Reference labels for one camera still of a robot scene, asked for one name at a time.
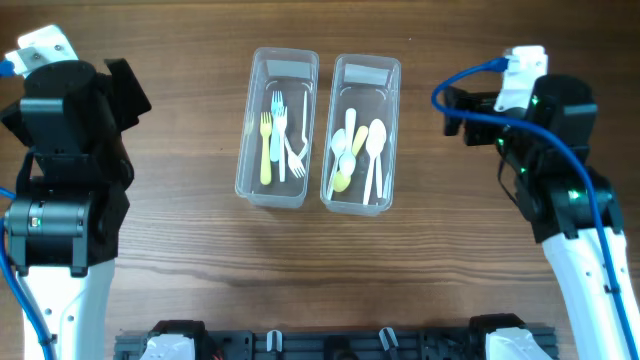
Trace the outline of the white spoon translucent handle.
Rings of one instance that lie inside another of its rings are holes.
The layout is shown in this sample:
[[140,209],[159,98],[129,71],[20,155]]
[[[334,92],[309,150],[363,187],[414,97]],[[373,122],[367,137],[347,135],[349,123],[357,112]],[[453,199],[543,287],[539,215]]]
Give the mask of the white spoon translucent handle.
[[391,151],[385,151],[376,159],[376,196],[382,201],[390,201],[392,198],[392,185],[394,179],[395,159]]

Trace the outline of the white plastic spoon long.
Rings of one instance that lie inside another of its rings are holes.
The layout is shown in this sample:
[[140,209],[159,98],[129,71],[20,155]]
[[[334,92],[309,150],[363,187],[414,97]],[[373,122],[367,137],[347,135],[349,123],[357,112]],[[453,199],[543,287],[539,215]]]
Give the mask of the white plastic spoon long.
[[333,183],[334,183],[334,177],[335,174],[337,172],[338,169],[338,165],[339,165],[339,159],[342,156],[342,154],[344,153],[345,150],[345,146],[346,146],[346,131],[344,128],[339,128],[333,135],[332,139],[331,139],[331,150],[333,152],[334,155],[334,160],[333,160],[333,166],[332,166],[332,170],[330,173],[330,177],[329,177],[329,183],[328,183],[328,188],[327,188],[327,198],[331,199],[333,192],[334,192],[334,188],[333,188]]

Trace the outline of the yellow plastic spoon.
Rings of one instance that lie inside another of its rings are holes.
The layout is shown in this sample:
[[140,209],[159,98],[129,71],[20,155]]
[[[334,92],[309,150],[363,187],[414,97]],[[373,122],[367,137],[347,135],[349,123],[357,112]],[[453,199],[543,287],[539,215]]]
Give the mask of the yellow plastic spoon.
[[351,142],[345,142],[344,151],[338,159],[339,169],[331,181],[333,191],[343,192],[350,185],[351,176],[355,171],[355,156],[364,145],[368,132],[367,126],[360,126],[356,132],[355,139]]

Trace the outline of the white plastic fork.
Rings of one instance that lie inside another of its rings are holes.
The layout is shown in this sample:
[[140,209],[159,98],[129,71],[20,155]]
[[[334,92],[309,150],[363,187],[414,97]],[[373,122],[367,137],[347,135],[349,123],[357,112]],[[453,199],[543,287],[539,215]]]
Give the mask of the white plastic fork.
[[301,130],[301,140],[303,143],[303,148],[298,154],[298,158],[303,160],[308,152],[308,138],[307,138],[307,116],[308,116],[308,91],[304,92],[303,96],[303,113],[302,113],[302,130]]
[[305,167],[302,161],[300,160],[300,158],[298,157],[298,155],[292,150],[287,137],[284,137],[284,145],[288,155],[287,163],[292,174],[296,178],[304,178],[306,175]]
[[275,115],[275,122],[277,131],[279,134],[279,142],[280,142],[280,155],[279,155],[279,180],[284,182],[286,179],[286,171],[285,171],[285,145],[284,145],[284,137],[287,126],[287,116],[286,116],[286,107],[280,106]]

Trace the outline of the light blue plastic fork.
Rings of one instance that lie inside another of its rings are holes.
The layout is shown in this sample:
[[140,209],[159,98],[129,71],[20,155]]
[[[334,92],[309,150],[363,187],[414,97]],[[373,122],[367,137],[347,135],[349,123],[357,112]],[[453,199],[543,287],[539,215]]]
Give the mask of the light blue plastic fork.
[[280,133],[278,120],[284,113],[284,100],[281,91],[276,90],[272,93],[271,99],[271,115],[273,118],[273,127],[270,140],[270,160],[279,163],[280,155]]

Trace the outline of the yellow plastic fork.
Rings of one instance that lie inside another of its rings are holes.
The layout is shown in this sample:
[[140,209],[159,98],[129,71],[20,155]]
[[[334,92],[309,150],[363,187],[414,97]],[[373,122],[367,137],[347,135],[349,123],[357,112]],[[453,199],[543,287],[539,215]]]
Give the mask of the yellow plastic fork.
[[260,182],[269,185],[272,181],[269,141],[272,133],[272,115],[269,112],[260,114],[260,135],[262,137]]

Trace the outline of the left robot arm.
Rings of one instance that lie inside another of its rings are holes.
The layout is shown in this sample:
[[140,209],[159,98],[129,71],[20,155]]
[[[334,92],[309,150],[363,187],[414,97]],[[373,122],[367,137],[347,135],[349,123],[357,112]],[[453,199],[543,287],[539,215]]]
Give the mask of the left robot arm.
[[1,113],[26,154],[1,221],[1,270],[23,311],[28,359],[100,359],[134,168],[122,141],[150,102],[129,63],[78,58],[48,25],[1,65],[24,93]]

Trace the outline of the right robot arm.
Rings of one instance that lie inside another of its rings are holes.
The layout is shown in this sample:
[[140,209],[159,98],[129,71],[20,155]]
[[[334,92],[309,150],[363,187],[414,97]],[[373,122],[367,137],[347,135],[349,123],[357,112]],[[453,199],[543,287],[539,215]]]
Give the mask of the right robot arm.
[[514,170],[509,197],[553,269],[579,356],[638,358],[639,309],[621,209],[609,180],[586,164],[597,115],[590,87],[572,76],[544,75],[519,118],[492,110],[497,98],[452,81],[432,95],[446,135],[462,132],[469,146],[495,145],[499,165]]

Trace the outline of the clear plastic container right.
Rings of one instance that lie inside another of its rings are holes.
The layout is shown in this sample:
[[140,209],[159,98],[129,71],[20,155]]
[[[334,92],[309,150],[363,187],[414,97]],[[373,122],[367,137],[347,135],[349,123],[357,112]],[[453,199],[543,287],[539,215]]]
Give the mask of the clear plastic container right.
[[393,202],[401,64],[342,54],[335,62],[320,197],[336,213],[375,216]]

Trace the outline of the clear plastic container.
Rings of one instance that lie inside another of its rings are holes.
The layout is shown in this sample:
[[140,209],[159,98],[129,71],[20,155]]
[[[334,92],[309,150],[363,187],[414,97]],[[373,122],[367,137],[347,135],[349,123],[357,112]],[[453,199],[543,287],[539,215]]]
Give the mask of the clear plastic container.
[[342,54],[335,62],[320,197],[336,213],[375,216],[393,202],[401,64]]
[[299,208],[311,175],[319,57],[259,48],[253,58],[235,190],[256,206]]

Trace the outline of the clear plastic container left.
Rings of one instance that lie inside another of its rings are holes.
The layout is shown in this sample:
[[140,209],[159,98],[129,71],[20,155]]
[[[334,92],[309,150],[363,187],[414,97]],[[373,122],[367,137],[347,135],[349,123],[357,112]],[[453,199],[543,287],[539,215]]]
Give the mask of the clear plastic container left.
[[259,48],[253,58],[235,190],[256,206],[299,208],[311,175],[319,57]]

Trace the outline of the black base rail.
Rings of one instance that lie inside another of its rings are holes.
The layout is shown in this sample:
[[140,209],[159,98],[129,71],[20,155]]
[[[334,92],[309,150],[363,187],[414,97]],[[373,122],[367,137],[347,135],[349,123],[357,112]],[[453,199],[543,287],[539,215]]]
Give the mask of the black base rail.
[[202,321],[165,320],[115,340],[116,359],[557,359],[555,329],[513,313],[466,326],[419,330],[263,333],[208,331]]

